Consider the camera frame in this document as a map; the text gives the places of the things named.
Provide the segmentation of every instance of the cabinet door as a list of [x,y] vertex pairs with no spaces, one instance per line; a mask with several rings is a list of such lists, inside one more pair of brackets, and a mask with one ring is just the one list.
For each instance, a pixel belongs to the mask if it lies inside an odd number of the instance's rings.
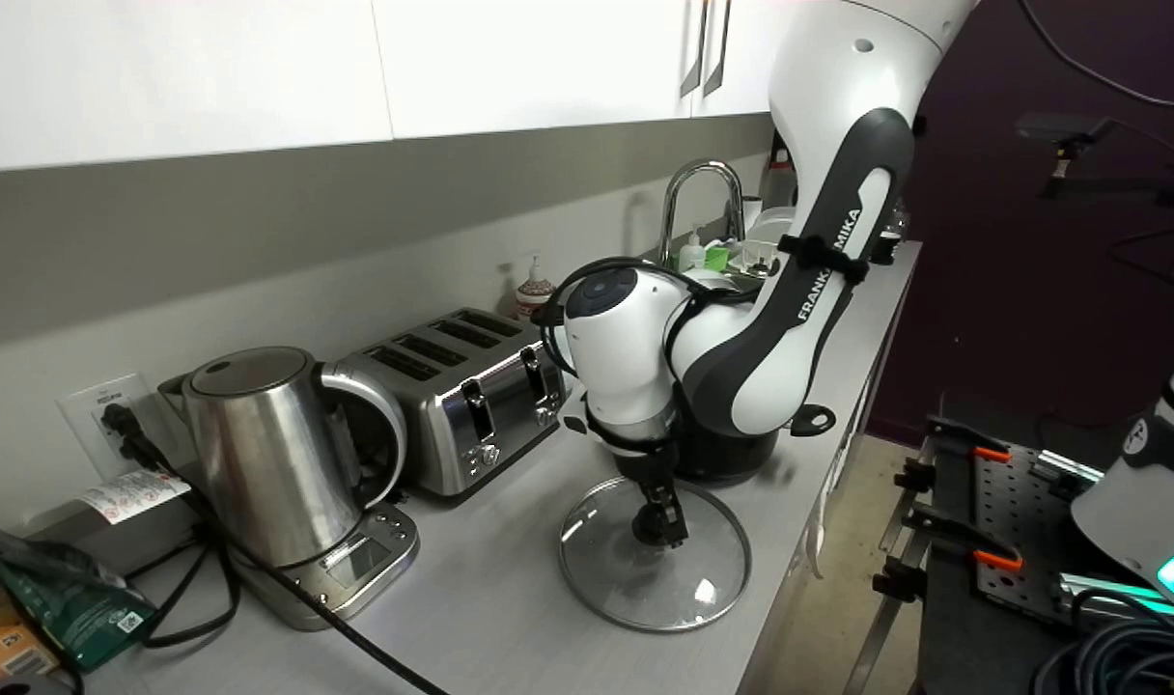
[[0,169],[388,140],[372,0],[0,0]]
[[394,136],[680,114],[701,0],[376,0]]
[[796,0],[715,0],[701,112],[769,112],[769,77]]

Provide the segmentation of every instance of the kitchen counter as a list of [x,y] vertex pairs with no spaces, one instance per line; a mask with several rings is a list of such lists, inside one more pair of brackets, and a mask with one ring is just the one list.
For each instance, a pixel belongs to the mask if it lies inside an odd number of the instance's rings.
[[[444,689],[738,689],[786,571],[814,521],[823,485],[837,473],[855,426],[867,419],[916,258],[921,243],[901,243],[895,267],[872,267],[823,346],[811,400],[832,406],[837,426],[814,440],[782,436],[777,459],[760,473],[719,489],[755,549],[750,588],[724,621],[654,635],[610,625],[580,607],[562,577],[558,532],[595,481],[613,480],[613,467],[586,436],[558,432],[464,505],[405,499],[401,510],[423,529],[423,556],[353,625]],[[215,588],[195,588],[190,607],[178,607],[178,615],[196,621],[219,597]],[[196,653],[128,653],[93,671],[88,689],[318,695],[415,688],[372,665],[344,635],[293,633],[256,597],[245,597],[237,625],[219,642]]]

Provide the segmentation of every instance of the power outlet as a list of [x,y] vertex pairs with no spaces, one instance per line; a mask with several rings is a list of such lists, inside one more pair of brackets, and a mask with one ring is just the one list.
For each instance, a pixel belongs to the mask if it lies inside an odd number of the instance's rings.
[[165,454],[183,442],[178,428],[169,426],[169,410],[141,373],[115,373],[108,383],[93,383],[78,392],[67,392],[57,410],[71,419],[78,442],[85,449],[99,480],[115,480],[120,472],[135,467],[132,459],[120,454],[120,436],[99,426],[99,414],[112,400],[128,406]]

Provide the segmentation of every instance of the toaster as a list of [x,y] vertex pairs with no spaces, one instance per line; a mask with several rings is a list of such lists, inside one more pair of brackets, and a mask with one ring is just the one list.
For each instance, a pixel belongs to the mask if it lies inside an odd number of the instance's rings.
[[365,356],[405,414],[405,485],[430,499],[474,494],[558,428],[565,379],[528,323],[461,307]]

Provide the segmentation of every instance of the electric kettle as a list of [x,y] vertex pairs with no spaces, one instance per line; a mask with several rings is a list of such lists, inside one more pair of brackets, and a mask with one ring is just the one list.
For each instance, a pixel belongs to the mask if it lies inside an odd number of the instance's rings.
[[[169,391],[224,529],[330,610],[354,615],[415,559],[415,521],[381,505],[401,473],[405,419],[367,357],[321,365],[302,346],[250,346]],[[238,566],[278,619],[321,625],[275,577]]]

